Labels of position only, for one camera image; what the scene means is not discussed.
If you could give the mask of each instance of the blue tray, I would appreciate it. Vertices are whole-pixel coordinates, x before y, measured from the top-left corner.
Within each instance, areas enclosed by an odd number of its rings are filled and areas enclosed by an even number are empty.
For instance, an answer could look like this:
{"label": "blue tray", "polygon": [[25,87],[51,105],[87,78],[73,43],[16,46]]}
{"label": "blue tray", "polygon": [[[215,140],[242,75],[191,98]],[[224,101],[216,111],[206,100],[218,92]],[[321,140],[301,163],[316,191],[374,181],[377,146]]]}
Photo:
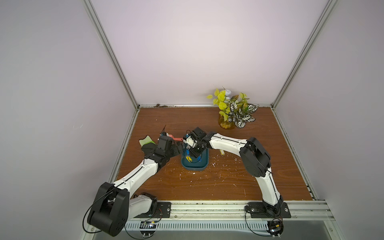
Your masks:
{"label": "blue tray", "polygon": [[205,149],[201,156],[201,161],[198,161],[197,158],[193,157],[192,155],[189,155],[192,159],[192,162],[189,162],[185,157],[187,156],[187,144],[183,144],[183,154],[181,156],[181,165],[187,170],[190,171],[203,171],[208,166],[208,156],[209,156],[209,149]]}

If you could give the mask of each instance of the yellow object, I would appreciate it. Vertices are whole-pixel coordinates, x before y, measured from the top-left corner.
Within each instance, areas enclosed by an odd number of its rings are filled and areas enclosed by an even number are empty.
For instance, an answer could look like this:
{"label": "yellow object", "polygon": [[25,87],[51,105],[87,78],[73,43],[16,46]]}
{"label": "yellow object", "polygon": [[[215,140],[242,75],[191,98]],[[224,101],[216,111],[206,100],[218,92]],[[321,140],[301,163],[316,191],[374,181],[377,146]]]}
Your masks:
{"label": "yellow object", "polygon": [[224,110],[224,109],[227,108],[227,105],[225,104],[225,102],[220,102],[220,103],[218,104],[218,107],[219,107],[221,110]]}
{"label": "yellow object", "polygon": [[217,99],[220,101],[220,102],[223,102],[225,100],[225,91],[221,91],[218,95],[217,95]]}

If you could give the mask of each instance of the cable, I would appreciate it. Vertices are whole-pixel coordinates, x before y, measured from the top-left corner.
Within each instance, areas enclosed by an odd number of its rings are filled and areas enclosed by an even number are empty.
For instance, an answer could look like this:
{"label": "cable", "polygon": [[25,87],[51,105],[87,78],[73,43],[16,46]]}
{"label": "cable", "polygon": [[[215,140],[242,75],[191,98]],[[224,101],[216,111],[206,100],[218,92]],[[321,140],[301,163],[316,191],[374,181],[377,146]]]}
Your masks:
{"label": "cable", "polygon": [[160,210],[160,219],[158,221],[155,221],[155,222],[159,222],[162,218],[163,218],[163,211],[161,209]]}
{"label": "cable", "polygon": [[82,226],[83,226],[83,230],[86,232],[86,233],[98,233],[98,232],[102,232],[102,230],[100,231],[97,231],[97,232],[89,232],[87,230],[85,230],[85,227],[84,227],[84,220],[85,220],[85,217],[87,216],[87,213],[89,212],[89,210],[93,207],[93,205],[95,205],[95,203],[97,203],[101,198],[103,198],[104,196],[107,197],[107,195],[109,195],[115,188],[117,188],[118,186],[120,186],[121,184],[123,184],[124,182],[120,183],[119,185],[115,186],[114,188],[112,188],[111,190],[109,190],[108,192],[106,192],[103,196],[99,197],[98,200],[96,200],[94,203],[92,203],[92,205],[88,208],[88,210],[85,212],[84,214],[84,217],[83,217],[83,223],[82,223]]}
{"label": "cable", "polygon": [[252,231],[252,229],[248,226],[248,222],[247,222],[247,213],[250,213],[250,212],[245,211],[245,215],[244,215],[245,224],[247,225],[248,229],[251,230],[251,232],[253,232],[254,234],[256,234],[256,235],[258,235],[258,236],[262,236],[262,237],[271,237],[271,236],[272,236],[272,235],[269,235],[269,236],[261,235],[261,234],[257,234],[257,233],[255,233],[254,231]]}
{"label": "cable", "polygon": [[83,217],[83,222],[82,222],[82,226],[83,226],[83,230],[86,232],[86,233],[91,233],[91,234],[94,234],[94,233],[98,233],[98,232],[102,232],[102,230],[100,231],[97,231],[97,232],[89,232],[87,230],[85,230],[85,227],[84,227],[84,220],[85,220],[85,217],[87,216],[87,213],[89,212],[89,210],[93,207],[93,205],[95,205],[95,203],[97,203],[101,198],[103,198],[104,196],[107,197],[107,195],[109,195],[114,189],[116,189],[118,186],[122,185],[123,183],[127,182],[129,179],[131,179],[131,177],[135,176],[136,173],[138,173],[143,167],[141,166],[141,168],[135,172],[132,176],[130,176],[128,179],[124,180],[123,182],[121,182],[119,185],[117,186],[114,186],[114,188],[112,188],[111,190],[109,190],[108,192],[106,192],[105,194],[103,194],[101,197],[99,197],[96,201],[94,201],[92,203],[92,205],[88,208],[88,210],[85,212],[84,214],[84,217]]}
{"label": "cable", "polygon": [[[158,221],[154,221],[155,223],[159,222],[159,221],[162,219],[162,217],[163,217],[163,211],[162,211],[161,209],[157,209],[157,210],[160,210],[161,214],[160,214],[160,219],[159,219]],[[153,236],[153,234],[152,234],[151,236],[149,236],[149,237],[147,237],[147,238],[135,238],[135,237],[132,237],[132,236],[128,233],[126,225],[124,225],[124,229],[125,229],[125,232],[128,234],[128,236],[130,236],[130,237],[133,238],[133,239],[137,239],[137,240],[148,239],[148,238],[150,238],[150,237]]]}

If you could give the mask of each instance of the plant pot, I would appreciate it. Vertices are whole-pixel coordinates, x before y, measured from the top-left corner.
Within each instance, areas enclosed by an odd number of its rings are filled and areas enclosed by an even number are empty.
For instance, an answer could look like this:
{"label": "plant pot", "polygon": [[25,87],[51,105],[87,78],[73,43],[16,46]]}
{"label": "plant pot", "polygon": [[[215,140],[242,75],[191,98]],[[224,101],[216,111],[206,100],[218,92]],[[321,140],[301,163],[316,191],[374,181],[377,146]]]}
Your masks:
{"label": "plant pot", "polygon": [[224,117],[219,115],[218,117],[218,124],[220,127],[224,128],[224,129],[234,129],[236,127],[235,123],[234,122],[228,122],[228,121],[224,121]]}

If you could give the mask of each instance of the green sponge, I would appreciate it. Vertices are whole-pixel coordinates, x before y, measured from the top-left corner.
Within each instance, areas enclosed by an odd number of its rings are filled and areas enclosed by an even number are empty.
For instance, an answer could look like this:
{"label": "green sponge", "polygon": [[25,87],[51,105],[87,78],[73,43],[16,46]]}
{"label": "green sponge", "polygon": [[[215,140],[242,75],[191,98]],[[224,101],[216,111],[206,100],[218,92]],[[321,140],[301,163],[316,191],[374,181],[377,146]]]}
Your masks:
{"label": "green sponge", "polygon": [[147,135],[144,139],[139,140],[139,143],[140,143],[141,146],[143,146],[143,145],[145,145],[145,144],[147,144],[147,143],[150,143],[150,142],[156,144],[156,143],[151,139],[151,137],[148,136],[148,135]]}

